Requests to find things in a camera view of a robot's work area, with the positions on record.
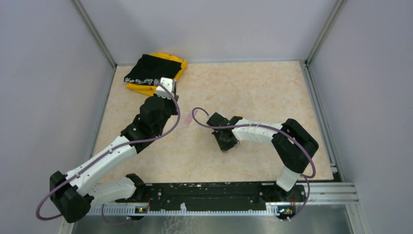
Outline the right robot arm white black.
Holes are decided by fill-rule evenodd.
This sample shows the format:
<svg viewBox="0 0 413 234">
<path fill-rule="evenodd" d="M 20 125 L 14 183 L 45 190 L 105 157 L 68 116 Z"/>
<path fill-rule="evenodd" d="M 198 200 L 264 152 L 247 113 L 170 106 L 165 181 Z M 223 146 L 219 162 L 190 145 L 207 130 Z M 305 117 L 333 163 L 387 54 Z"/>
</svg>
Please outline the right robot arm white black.
<svg viewBox="0 0 413 234">
<path fill-rule="evenodd" d="M 319 149 L 318 142 L 295 120 L 269 124 L 234 116 L 227 119 L 219 113 L 209 116 L 207 126 L 213 129 L 220 150 L 227 152 L 241 141 L 253 141 L 273 146 L 283 163 L 276 180 L 275 197 L 287 201 L 293 186 L 304 173 Z"/>
</svg>

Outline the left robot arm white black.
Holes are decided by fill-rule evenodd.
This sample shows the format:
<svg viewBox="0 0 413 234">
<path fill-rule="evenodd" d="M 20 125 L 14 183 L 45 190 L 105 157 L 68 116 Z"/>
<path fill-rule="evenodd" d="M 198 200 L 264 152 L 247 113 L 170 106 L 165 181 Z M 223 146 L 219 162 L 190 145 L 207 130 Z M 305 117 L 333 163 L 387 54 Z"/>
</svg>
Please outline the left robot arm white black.
<svg viewBox="0 0 413 234">
<path fill-rule="evenodd" d="M 99 181 L 154 141 L 171 133 L 163 130 L 171 116 L 181 116 L 178 99 L 178 96 L 160 95 L 147 98 L 132 123 L 110 145 L 66 173 L 54 172 L 49 178 L 47 198 L 60 212 L 57 216 L 75 223 L 96 206 L 114 201 L 147 201 L 146 184 L 134 173 L 113 182 L 100 184 Z"/>
</svg>

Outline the pink highlighter pen body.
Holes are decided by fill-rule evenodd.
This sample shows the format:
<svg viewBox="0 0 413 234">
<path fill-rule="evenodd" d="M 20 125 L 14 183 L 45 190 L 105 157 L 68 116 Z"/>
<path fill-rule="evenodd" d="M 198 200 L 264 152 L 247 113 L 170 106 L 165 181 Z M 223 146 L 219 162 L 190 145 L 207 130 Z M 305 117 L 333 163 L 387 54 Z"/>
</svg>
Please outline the pink highlighter pen body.
<svg viewBox="0 0 413 234">
<path fill-rule="evenodd" d="M 188 116 L 184 121 L 183 121 L 183 126 L 187 127 L 192 121 L 192 117 Z"/>
</svg>

